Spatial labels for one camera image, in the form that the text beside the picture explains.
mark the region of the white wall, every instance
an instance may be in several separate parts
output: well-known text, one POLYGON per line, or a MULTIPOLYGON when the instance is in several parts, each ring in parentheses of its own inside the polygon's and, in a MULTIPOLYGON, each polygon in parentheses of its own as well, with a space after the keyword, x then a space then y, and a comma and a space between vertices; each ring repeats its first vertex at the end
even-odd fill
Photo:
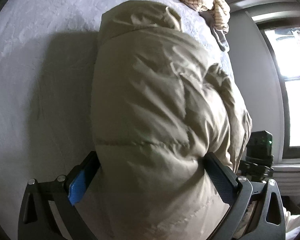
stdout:
POLYGON ((277 163, 283 150, 283 103, 268 47, 244 10, 231 14, 226 38, 234 79, 252 118, 252 131, 267 130, 273 134, 272 152, 277 163))

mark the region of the window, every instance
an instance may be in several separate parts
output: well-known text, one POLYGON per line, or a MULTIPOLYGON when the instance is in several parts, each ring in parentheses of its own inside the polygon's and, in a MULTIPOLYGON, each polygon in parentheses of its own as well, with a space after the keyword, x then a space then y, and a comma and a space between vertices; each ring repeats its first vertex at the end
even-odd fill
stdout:
POLYGON ((275 56, 285 105, 285 149, 283 158, 300 158, 300 27, 265 30, 275 56))

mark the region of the beige puffer jacket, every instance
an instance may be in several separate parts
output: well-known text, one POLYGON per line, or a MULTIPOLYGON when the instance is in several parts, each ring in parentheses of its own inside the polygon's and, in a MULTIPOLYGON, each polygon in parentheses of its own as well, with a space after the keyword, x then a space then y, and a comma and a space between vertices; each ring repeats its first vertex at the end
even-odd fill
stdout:
POLYGON ((228 209, 204 174, 238 169, 251 119, 234 84, 166 5, 102 16, 91 121, 115 239, 206 239, 228 209))

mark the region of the window frame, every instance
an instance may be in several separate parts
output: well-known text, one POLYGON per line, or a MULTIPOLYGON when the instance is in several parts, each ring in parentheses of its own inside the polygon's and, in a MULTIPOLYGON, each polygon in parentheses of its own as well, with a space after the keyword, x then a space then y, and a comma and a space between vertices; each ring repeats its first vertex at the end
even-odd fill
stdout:
POLYGON ((284 28, 300 28, 300 19, 288 18, 280 19, 270 22, 262 22, 257 24, 262 37, 264 38, 266 45, 269 49, 270 55, 273 59, 274 66, 279 78, 279 84, 281 88, 282 101, 283 101, 283 116, 284 116, 284 142, 283 142, 283 153, 282 159, 300 159, 300 146, 290 146, 290 110, 288 102, 288 94, 286 89, 286 81, 300 80, 300 76, 294 78, 286 78, 280 73, 279 65, 276 59, 273 47, 266 36, 267 30, 284 29, 284 28))

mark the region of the metal screw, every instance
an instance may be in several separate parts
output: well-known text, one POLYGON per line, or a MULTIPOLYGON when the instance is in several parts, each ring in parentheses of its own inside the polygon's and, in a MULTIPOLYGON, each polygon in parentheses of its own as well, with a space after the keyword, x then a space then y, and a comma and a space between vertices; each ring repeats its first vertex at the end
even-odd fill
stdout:
POLYGON ((275 180, 274 179, 269 179, 269 184, 271 185, 271 186, 275 186, 275 184, 276 184, 276 182, 275 182, 275 180))
POLYGON ((240 181, 241 183, 246 182, 247 178, 245 176, 240 176, 238 177, 238 181, 240 181))
POLYGON ((60 176, 57 178, 57 180, 58 180, 59 182, 63 182, 65 179, 66 179, 66 176, 65 176, 65 175, 60 175, 60 176))
POLYGON ((29 179, 28 184, 33 185, 35 183, 35 179, 29 179))

